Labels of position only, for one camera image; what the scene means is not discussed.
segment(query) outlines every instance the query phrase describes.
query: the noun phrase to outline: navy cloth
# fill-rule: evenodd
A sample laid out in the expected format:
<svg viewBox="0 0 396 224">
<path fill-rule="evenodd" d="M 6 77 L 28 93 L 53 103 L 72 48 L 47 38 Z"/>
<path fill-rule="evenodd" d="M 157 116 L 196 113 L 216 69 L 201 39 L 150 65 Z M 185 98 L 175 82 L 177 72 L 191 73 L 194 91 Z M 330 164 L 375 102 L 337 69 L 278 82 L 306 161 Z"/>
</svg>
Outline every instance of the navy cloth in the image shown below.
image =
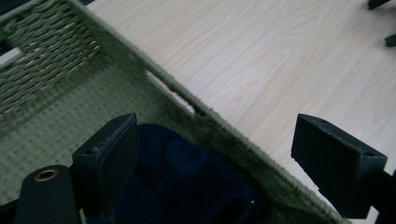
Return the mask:
<svg viewBox="0 0 396 224">
<path fill-rule="evenodd" d="M 115 207 L 116 223 L 237 224 L 265 211 L 260 185 L 231 161 L 159 125 L 138 131 L 138 162 Z"/>
</svg>

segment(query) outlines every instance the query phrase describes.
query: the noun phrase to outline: light wood surface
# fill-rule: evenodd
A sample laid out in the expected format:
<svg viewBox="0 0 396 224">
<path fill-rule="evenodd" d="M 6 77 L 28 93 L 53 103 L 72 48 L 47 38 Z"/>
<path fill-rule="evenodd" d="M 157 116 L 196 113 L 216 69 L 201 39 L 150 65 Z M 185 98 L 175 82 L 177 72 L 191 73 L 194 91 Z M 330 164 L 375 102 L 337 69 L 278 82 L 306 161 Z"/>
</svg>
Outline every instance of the light wood surface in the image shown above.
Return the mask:
<svg viewBox="0 0 396 224">
<path fill-rule="evenodd" d="M 396 169 L 395 3 L 97 0 L 89 8 L 316 190 L 290 157 L 298 113 L 332 122 Z M 374 223 L 375 211 L 365 221 Z"/>
</svg>

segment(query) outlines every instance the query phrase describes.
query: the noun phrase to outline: black chair leg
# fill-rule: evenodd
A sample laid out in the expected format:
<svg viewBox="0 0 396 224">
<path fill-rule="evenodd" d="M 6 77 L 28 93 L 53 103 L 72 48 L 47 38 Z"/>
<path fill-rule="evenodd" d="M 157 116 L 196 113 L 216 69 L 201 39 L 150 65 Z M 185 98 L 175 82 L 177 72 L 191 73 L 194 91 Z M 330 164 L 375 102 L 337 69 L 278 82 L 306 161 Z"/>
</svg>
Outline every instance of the black chair leg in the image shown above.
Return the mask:
<svg viewBox="0 0 396 224">
<path fill-rule="evenodd" d="M 385 38 L 385 44 L 387 47 L 396 47 L 396 35 L 390 35 Z"/>
<path fill-rule="evenodd" d="M 390 0 L 369 0 L 369 10 L 386 4 Z"/>
</svg>

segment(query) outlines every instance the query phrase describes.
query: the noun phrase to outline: green woven basket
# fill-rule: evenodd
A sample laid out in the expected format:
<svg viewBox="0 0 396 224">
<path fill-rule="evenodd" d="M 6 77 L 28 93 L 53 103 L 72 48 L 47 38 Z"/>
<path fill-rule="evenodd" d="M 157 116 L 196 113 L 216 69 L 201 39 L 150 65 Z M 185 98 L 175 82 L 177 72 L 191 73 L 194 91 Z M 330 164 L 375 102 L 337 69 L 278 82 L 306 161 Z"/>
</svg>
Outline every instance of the green woven basket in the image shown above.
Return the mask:
<svg viewBox="0 0 396 224">
<path fill-rule="evenodd" d="M 268 193 L 262 223 L 343 223 L 313 192 L 76 1 L 35 0 L 0 18 L 20 53 L 0 65 L 0 204 L 35 169 L 135 112 L 237 162 Z"/>
</svg>

